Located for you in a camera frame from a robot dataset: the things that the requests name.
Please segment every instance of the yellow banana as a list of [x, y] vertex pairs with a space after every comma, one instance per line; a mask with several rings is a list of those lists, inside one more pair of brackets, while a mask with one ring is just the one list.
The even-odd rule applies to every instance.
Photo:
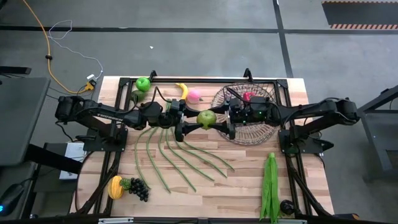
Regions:
[[188, 95], [188, 87], [184, 83], [176, 83], [182, 89], [181, 100], [186, 100]]

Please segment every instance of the concrete floor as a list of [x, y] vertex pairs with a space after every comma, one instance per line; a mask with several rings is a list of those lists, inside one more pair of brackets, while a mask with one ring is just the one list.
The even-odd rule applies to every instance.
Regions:
[[[275, 29], [272, 0], [36, 0], [32, 8], [45, 26], [72, 19], [74, 26], [196, 27]], [[279, 0], [286, 29], [329, 29], [318, 0]], [[9, 1], [0, 25], [36, 26], [22, 1]], [[286, 35], [294, 77], [304, 78], [310, 102], [328, 96], [350, 97], [360, 107], [398, 83], [396, 35]], [[98, 58], [104, 75], [207, 75], [240, 77], [246, 67], [255, 77], [286, 77], [278, 34], [71, 32], [62, 44]], [[85, 77], [99, 72], [91, 60], [52, 45], [54, 74], [77, 90]], [[48, 77], [41, 32], [0, 31], [0, 63], [32, 68], [31, 77]], [[62, 90], [55, 82], [51, 86]], [[49, 90], [49, 95], [60, 94]], [[34, 144], [65, 142], [54, 125], [57, 102], [47, 98]], [[71, 135], [85, 128], [70, 123]], [[326, 175], [335, 213], [398, 222], [398, 184], [362, 180], [375, 159], [359, 122], [323, 132], [335, 143], [325, 153]], [[63, 205], [70, 203], [62, 200]], [[45, 214], [45, 209], [38, 209]]]

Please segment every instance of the wooden tabletop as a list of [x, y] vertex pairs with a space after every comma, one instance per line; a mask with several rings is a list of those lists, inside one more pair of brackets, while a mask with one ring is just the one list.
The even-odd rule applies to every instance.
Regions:
[[[98, 102], [114, 106], [116, 92], [120, 77], [104, 77]], [[308, 98], [305, 90], [304, 80], [301, 78], [287, 79], [292, 105], [307, 104]], [[174, 83], [156, 83], [162, 94], [166, 98], [181, 97], [182, 91]], [[205, 110], [210, 107], [213, 97], [225, 84], [222, 83], [189, 83], [189, 89], [196, 88], [201, 91], [202, 101], [198, 105], [190, 105], [198, 110]], [[155, 101], [163, 102], [159, 95]], [[302, 124], [302, 120], [296, 120], [297, 124]], [[139, 140], [137, 154], [139, 165], [144, 177], [151, 187], [149, 201], [141, 202], [134, 194], [125, 192], [121, 199], [113, 203], [112, 216], [130, 217], [218, 217], [218, 218], [258, 218], [261, 209], [261, 187], [264, 176], [264, 161], [270, 152], [274, 152], [278, 163], [279, 180], [279, 200], [291, 200], [289, 180], [285, 158], [280, 152], [277, 132], [270, 139], [256, 146], [241, 146], [227, 141], [214, 129], [205, 131], [197, 129], [185, 137], [190, 144], [212, 152], [217, 156], [228, 161], [235, 169], [231, 169], [220, 162], [220, 160], [208, 156], [202, 152], [195, 153], [217, 165], [221, 171], [227, 175], [223, 177], [219, 172], [210, 167], [196, 157], [180, 150], [169, 132], [171, 147], [180, 155], [186, 158], [194, 166], [214, 178], [214, 182], [204, 178], [198, 172], [192, 170], [184, 161], [175, 156], [167, 147], [165, 138], [161, 142], [167, 156], [174, 161], [182, 172], [190, 179], [197, 191], [184, 181], [182, 176], [174, 167], [161, 155], [158, 148], [160, 128], [149, 141], [149, 151], [155, 160], [155, 164], [165, 179], [171, 190], [171, 194], [166, 191], [157, 176], [146, 151], [147, 134]], [[126, 150], [122, 154], [119, 175], [126, 178], [139, 177], [136, 169], [134, 157], [134, 144], [140, 131], [129, 129]], [[80, 179], [78, 181], [78, 204], [81, 207], [90, 197], [98, 185], [100, 179], [101, 166], [103, 163], [103, 152], [95, 152], [83, 166]], [[307, 178], [307, 185], [317, 200], [323, 205], [326, 211], [333, 213], [331, 198], [326, 181], [325, 171], [319, 158], [303, 154], [303, 165]], [[298, 185], [298, 199], [300, 208], [303, 212], [303, 196]], [[104, 191], [102, 209], [106, 204], [107, 192]]]

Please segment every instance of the green bean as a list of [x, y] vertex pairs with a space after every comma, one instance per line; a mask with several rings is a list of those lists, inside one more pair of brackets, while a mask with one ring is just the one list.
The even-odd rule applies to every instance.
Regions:
[[187, 143], [186, 141], [183, 141], [183, 142], [184, 142], [187, 146], [191, 147], [192, 149], [199, 150], [199, 151], [204, 152], [204, 153], [206, 153], [206, 154], [208, 154], [208, 155], [210, 155], [210, 156], [213, 156], [214, 158], [217, 158], [218, 160], [220, 160], [221, 162], [223, 162], [223, 164], [225, 164], [227, 167], [229, 167], [230, 169], [232, 169], [233, 171], [235, 171], [234, 167], [232, 167], [227, 161], [225, 161], [224, 159], [220, 158], [219, 156], [217, 156], [217, 155], [215, 155], [215, 154], [213, 154], [213, 153], [211, 153], [211, 152], [208, 152], [208, 151], [206, 151], [206, 150], [204, 150], [204, 149], [200, 149], [200, 148], [198, 148], [198, 147], [192, 146], [191, 144]]
[[141, 134], [138, 136], [136, 144], [134, 146], [134, 155], [136, 157], [136, 167], [137, 167], [137, 170], [138, 170], [138, 174], [139, 174], [139, 177], [142, 179], [142, 181], [144, 181], [144, 184], [147, 186], [148, 189], [150, 189], [150, 187], [149, 187], [146, 179], [144, 178], [144, 174], [142, 174], [141, 169], [139, 168], [138, 155], [137, 155], [137, 145], [138, 145], [138, 140], [141, 138], [141, 136], [143, 134], [147, 133], [149, 130], [150, 130], [150, 128], [148, 128], [147, 130], [141, 132]]
[[154, 128], [153, 132], [150, 133], [148, 140], [147, 140], [147, 153], [149, 156], [149, 160], [152, 163], [152, 166], [155, 168], [157, 175], [159, 176], [160, 180], [162, 181], [164, 187], [166, 188], [166, 190], [171, 193], [171, 190], [169, 189], [169, 186], [166, 184], [166, 181], [163, 179], [162, 173], [160, 172], [160, 170], [157, 168], [154, 159], [152, 158], [152, 156], [150, 155], [149, 152], [149, 141], [151, 139], [151, 137], [155, 134], [155, 132], [157, 131], [157, 128]]
[[204, 161], [204, 162], [207, 162], [209, 165], [211, 165], [212, 167], [214, 167], [222, 176], [224, 176], [225, 178], [227, 178], [227, 176], [223, 173], [223, 171], [221, 171], [220, 168], [218, 168], [218, 166], [214, 165], [214, 163], [212, 163], [211, 161], [209, 161], [209, 160], [203, 158], [202, 156], [199, 156], [198, 154], [196, 154], [196, 153], [194, 153], [194, 152], [191, 152], [191, 151], [188, 151], [188, 150], [184, 149], [184, 148], [180, 145], [180, 143], [177, 142], [177, 140], [176, 140], [174, 134], [173, 134], [173, 137], [174, 137], [174, 141], [175, 141], [176, 145], [177, 145], [181, 150], [183, 150], [184, 152], [189, 153], [189, 154], [195, 156], [195, 157], [198, 158], [198, 159], [201, 159], [201, 160]]
[[199, 172], [201, 175], [205, 176], [207, 179], [214, 181], [213, 178], [211, 178], [209, 175], [205, 174], [203, 171], [201, 171], [200, 169], [196, 168], [195, 166], [193, 166], [191, 163], [189, 163], [186, 159], [184, 159], [184, 157], [182, 157], [180, 154], [178, 154], [177, 152], [174, 151], [174, 149], [171, 148], [170, 143], [169, 143], [169, 130], [166, 129], [166, 144], [169, 147], [169, 149], [177, 156], [179, 157], [181, 160], [183, 160], [186, 164], [188, 164], [192, 169], [195, 169], [197, 172]]
[[185, 181], [191, 186], [191, 188], [196, 192], [197, 189], [195, 188], [195, 186], [193, 186], [193, 184], [189, 181], [188, 177], [185, 176], [185, 174], [180, 170], [180, 168], [178, 168], [173, 161], [171, 161], [169, 159], [168, 156], [166, 156], [166, 154], [164, 153], [162, 147], [160, 146], [160, 143], [162, 142], [162, 136], [163, 136], [163, 131], [164, 129], [162, 129], [162, 132], [160, 133], [160, 138], [159, 138], [159, 142], [157, 143], [157, 147], [159, 148], [160, 153], [167, 159], [167, 161], [169, 163], [171, 163], [175, 169], [177, 169], [177, 171], [181, 174], [181, 176], [185, 179]]

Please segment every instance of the green apple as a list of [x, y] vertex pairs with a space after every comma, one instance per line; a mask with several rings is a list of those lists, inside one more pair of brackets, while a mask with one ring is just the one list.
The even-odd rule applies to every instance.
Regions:
[[142, 100], [144, 100], [145, 95], [146, 93], [141, 90], [134, 90], [131, 93], [130, 100], [137, 100], [136, 102], [141, 102]]
[[208, 126], [209, 124], [215, 124], [217, 121], [217, 116], [214, 112], [210, 110], [205, 110], [199, 113], [197, 116], [197, 123], [203, 124], [204, 130], [209, 130], [210, 127]]
[[149, 79], [145, 77], [138, 78], [136, 81], [136, 87], [138, 90], [141, 90], [143, 92], [148, 91], [150, 89]]

